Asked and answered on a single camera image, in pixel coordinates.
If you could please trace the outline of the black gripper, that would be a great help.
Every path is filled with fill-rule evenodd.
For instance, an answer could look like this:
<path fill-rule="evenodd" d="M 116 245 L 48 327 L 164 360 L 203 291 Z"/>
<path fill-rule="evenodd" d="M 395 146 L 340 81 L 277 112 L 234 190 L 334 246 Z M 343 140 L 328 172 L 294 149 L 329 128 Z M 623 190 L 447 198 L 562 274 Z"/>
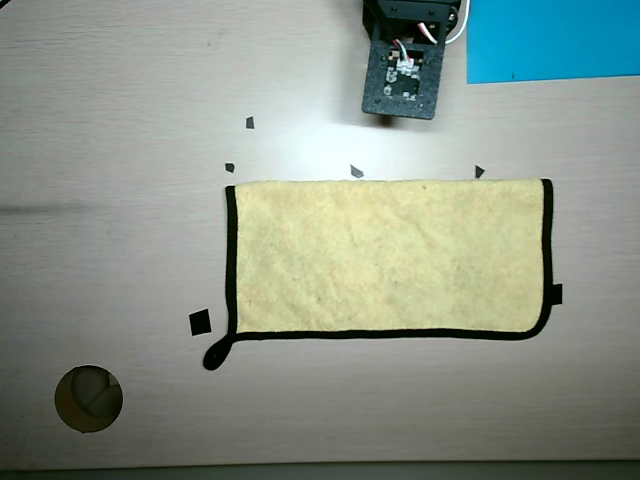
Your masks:
<path fill-rule="evenodd" d="M 363 2 L 362 23 L 371 41 L 411 39 L 413 43 L 445 45 L 460 34 L 459 1 Z"/>

